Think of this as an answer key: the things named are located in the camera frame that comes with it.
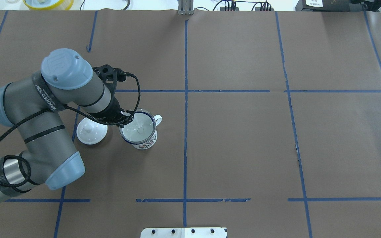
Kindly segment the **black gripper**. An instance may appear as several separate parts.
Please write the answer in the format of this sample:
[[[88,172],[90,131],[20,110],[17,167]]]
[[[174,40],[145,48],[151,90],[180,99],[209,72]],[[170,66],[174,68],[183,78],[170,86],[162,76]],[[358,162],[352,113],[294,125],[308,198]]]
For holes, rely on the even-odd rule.
[[[111,98],[110,103],[104,110],[95,113],[89,111],[88,114],[100,122],[111,124],[116,123],[118,128],[124,128],[125,125],[129,123],[129,119],[133,120],[134,117],[133,112],[125,112],[120,107],[120,104],[115,97]]]

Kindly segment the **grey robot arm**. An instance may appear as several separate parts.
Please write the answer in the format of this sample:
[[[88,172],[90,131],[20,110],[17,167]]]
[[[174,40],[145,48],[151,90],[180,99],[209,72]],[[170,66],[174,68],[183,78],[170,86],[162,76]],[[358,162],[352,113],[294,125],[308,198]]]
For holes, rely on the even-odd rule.
[[[41,184],[62,188],[86,171],[59,112],[72,110],[91,121],[123,128],[138,108],[124,110],[116,83],[137,77],[109,65],[92,67],[72,49],[53,50],[40,70],[0,88],[0,202]]]

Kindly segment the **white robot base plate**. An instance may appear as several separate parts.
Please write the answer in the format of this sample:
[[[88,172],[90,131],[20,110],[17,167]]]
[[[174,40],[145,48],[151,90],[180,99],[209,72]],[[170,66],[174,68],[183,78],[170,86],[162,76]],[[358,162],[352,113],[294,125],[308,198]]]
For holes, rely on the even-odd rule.
[[[227,238],[227,228],[223,227],[171,227],[145,228],[141,238]]]

